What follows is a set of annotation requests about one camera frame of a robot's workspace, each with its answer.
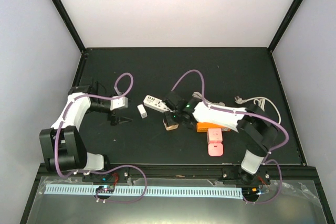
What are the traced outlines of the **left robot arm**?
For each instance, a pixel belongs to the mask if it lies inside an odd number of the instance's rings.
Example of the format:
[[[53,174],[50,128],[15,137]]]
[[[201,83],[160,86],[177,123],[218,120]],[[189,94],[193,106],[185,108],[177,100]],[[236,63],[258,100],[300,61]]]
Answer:
[[[123,77],[130,78],[129,87],[121,92],[115,84],[112,96],[98,95],[99,84],[92,79],[69,90],[67,103],[60,117],[50,128],[41,130],[39,134],[44,162],[49,172],[65,176],[67,171],[94,171],[94,175],[102,182],[112,177],[113,169],[107,165],[107,157],[89,153],[79,129],[88,112],[105,113],[112,126],[132,121],[127,117],[117,116],[117,110],[128,108],[129,99],[126,95],[131,91],[134,82],[130,73],[123,73],[117,81]]]

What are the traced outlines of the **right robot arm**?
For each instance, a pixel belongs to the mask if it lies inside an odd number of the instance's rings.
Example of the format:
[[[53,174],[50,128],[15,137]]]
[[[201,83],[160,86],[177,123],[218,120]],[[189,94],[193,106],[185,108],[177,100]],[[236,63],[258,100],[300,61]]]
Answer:
[[[190,100],[182,98],[175,91],[163,99],[169,109],[164,112],[166,126],[185,124],[196,128],[197,123],[211,123],[239,133],[239,139],[246,147],[245,156],[238,171],[239,179],[250,184],[258,177],[258,170],[274,143],[278,130],[268,122],[267,114],[257,105],[248,108],[230,108],[211,103],[199,92]]]

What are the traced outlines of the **pink plug adapter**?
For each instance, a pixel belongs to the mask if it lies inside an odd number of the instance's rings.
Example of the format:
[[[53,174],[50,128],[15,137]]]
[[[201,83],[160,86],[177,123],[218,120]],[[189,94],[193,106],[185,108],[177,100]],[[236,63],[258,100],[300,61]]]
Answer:
[[[224,147],[222,143],[209,143],[208,154],[209,156],[222,156],[224,153]]]

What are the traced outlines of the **white power strip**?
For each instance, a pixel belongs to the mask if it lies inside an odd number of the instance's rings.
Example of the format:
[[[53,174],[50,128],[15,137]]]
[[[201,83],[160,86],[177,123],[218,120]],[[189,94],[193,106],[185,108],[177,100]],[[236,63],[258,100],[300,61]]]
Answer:
[[[161,113],[171,111],[162,100],[160,100],[156,97],[150,96],[150,95],[147,95],[144,98],[143,104],[146,107],[148,107],[150,109],[153,109],[153,110],[156,110],[156,111],[161,112]]]

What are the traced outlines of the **white usb wall charger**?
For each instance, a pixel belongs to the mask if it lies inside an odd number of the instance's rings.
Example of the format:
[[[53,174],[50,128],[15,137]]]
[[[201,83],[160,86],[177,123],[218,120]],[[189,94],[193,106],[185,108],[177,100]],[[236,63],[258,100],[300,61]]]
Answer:
[[[138,109],[139,114],[140,114],[140,116],[141,116],[142,119],[144,119],[144,118],[146,118],[148,116],[148,114],[147,114],[147,112],[146,112],[143,104],[139,104],[137,106],[137,109]]]

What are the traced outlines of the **beige cube plug adapter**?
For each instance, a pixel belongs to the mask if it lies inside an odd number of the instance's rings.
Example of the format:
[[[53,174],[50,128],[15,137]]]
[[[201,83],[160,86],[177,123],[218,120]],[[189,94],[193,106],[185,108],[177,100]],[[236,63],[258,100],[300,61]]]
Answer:
[[[168,120],[168,119],[163,119],[163,124],[167,131],[175,130],[179,126],[179,124],[174,120]]]

